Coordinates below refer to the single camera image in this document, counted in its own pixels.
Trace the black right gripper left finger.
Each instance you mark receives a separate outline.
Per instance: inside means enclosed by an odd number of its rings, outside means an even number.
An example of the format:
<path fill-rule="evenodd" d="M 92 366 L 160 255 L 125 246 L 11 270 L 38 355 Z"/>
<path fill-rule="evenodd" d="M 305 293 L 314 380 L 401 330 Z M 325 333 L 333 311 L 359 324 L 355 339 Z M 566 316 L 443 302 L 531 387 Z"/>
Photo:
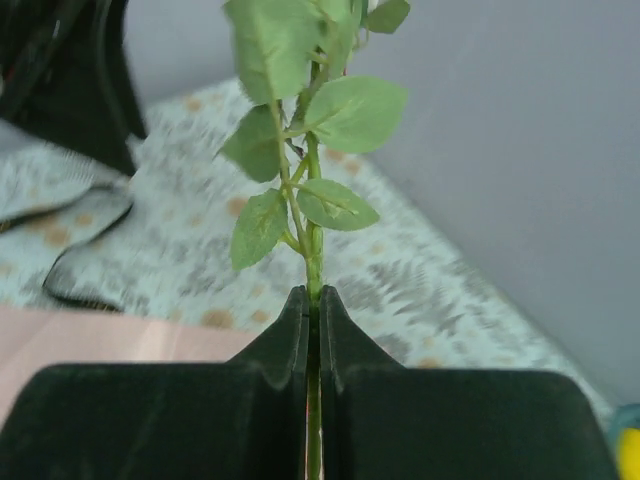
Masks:
<path fill-rule="evenodd" d="M 57 362 L 1 430 L 5 479 L 301 479 L 308 299 L 225 362 Z"/>

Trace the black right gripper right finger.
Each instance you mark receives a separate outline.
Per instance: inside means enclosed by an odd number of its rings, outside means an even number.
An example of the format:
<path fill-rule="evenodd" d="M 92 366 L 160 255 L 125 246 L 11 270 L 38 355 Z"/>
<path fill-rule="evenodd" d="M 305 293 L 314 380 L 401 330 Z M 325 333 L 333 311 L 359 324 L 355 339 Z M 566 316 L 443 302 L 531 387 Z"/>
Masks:
<path fill-rule="evenodd" d="M 329 479 L 615 479 L 591 405 L 549 370 L 408 368 L 325 287 L 319 313 Z"/>

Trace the purple pink wrapping paper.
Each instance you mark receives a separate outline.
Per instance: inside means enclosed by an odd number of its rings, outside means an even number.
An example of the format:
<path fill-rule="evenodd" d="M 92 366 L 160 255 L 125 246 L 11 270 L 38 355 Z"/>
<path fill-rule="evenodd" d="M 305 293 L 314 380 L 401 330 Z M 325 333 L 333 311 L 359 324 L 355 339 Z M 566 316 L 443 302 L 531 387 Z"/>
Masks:
<path fill-rule="evenodd" d="M 256 336 L 150 317 L 1 307 L 1 419 L 30 378 L 58 363 L 225 361 Z"/>

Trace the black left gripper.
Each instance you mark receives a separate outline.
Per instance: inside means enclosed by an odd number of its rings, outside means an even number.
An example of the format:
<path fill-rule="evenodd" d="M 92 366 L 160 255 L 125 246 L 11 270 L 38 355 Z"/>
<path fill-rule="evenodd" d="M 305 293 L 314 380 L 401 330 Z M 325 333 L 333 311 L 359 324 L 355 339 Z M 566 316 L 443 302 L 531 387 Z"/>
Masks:
<path fill-rule="evenodd" d="M 1 118 L 117 172 L 147 137 L 124 48 L 124 1 L 1 4 Z"/>

